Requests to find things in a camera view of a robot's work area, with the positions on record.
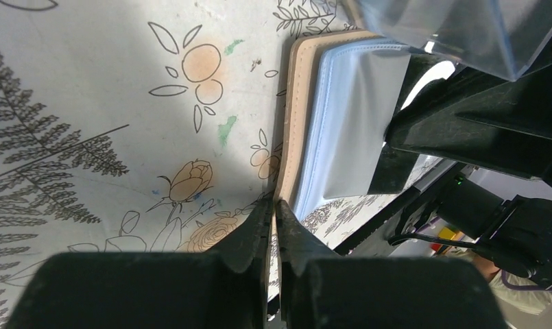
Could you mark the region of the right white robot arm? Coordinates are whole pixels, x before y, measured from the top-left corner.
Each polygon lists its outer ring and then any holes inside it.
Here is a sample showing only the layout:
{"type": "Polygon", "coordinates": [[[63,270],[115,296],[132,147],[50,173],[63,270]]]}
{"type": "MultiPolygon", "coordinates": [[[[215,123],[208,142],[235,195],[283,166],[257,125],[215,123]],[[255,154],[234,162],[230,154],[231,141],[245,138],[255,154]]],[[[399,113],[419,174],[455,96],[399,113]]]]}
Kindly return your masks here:
{"type": "MultiPolygon", "coordinates": [[[[515,82],[464,69],[421,93],[390,123],[387,144],[552,188],[552,64],[515,82]]],[[[552,288],[552,201],[504,200],[460,174],[425,201],[466,247],[504,273],[552,288]]]]}

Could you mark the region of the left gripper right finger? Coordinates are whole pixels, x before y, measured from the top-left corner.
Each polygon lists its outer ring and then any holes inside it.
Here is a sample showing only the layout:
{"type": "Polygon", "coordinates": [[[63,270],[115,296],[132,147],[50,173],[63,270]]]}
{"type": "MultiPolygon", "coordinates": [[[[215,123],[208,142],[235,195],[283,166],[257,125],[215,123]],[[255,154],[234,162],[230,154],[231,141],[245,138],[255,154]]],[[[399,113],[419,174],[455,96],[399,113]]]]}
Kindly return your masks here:
{"type": "Polygon", "coordinates": [[[340,256],[275,207],[288,328],[505,328],[487,282],[455,258],[340,256]]]}

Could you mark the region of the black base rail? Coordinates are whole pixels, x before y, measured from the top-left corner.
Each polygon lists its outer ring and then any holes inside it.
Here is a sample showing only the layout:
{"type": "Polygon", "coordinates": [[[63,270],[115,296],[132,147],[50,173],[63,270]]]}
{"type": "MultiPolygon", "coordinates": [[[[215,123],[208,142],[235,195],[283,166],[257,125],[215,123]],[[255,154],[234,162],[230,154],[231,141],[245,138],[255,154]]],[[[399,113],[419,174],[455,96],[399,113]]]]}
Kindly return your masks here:
{"type": "Polygon", "coordinates": [[[445,181],[446,178],[452,178],[458,174],[466,165],[453,162],[452,160],[442,160],[432,170],[423,175],[408,189],[404,190],[395,200],[384,206],[358,230],[353,232],[348,238],[341,242],[334,252],[341,256],[348,255],[358,247],[367,238],[379,231],[383,226],[394,218],[399,220],[400,213],[410,204],[417,201],[421,196],[427,194],[427,190],[432,193],[439,189],[438,184],[445,181]]]}

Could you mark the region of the clear acrylic card box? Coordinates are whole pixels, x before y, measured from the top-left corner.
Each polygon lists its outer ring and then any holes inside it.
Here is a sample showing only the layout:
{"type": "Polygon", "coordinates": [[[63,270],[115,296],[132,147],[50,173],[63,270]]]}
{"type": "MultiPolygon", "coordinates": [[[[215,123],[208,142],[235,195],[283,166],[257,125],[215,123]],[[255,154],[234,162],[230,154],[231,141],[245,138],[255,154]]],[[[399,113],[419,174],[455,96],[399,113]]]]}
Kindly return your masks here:
{"type": "Polygon", "coordinates": [[[348,19],[427,53],[515,81],[552,38],[552,1],[343,1],[348,19]]]}

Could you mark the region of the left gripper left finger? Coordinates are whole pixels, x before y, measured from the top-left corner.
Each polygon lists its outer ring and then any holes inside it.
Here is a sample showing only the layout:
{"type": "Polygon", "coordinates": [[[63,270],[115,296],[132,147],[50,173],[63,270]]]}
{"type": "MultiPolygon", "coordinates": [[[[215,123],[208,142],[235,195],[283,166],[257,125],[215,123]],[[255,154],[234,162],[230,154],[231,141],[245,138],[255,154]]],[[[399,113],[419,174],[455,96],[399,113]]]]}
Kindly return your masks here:
{"type": "Polygon", "coordinates": [[[8,328],[264,328],[272,198],[205,252],[49,258],[8,328]]]}

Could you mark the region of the tan card holder wallet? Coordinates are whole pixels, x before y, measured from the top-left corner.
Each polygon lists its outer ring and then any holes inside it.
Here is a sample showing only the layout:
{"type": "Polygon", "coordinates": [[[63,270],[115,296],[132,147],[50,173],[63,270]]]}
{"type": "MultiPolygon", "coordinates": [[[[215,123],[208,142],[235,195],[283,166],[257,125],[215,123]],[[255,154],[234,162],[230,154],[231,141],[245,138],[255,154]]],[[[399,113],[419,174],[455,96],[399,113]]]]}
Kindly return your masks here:
{"type": "Polygon", "coordinates": [[[298,220],[328,200],[369,193],[415,54],[361,30],[295,41],[276,196],[298,220]]]}

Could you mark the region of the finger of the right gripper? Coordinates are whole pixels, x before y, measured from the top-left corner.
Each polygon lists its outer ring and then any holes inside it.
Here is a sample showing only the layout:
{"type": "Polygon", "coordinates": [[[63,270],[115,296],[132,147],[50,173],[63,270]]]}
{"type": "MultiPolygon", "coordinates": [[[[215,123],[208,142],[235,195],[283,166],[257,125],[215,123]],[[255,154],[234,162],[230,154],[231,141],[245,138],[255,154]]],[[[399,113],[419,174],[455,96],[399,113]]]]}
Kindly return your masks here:
{"type": "Polygon", "coordinates": [[[407,151],[552,188],[552,65],[508,82],[465,69],[422,102],[407,151]]]}

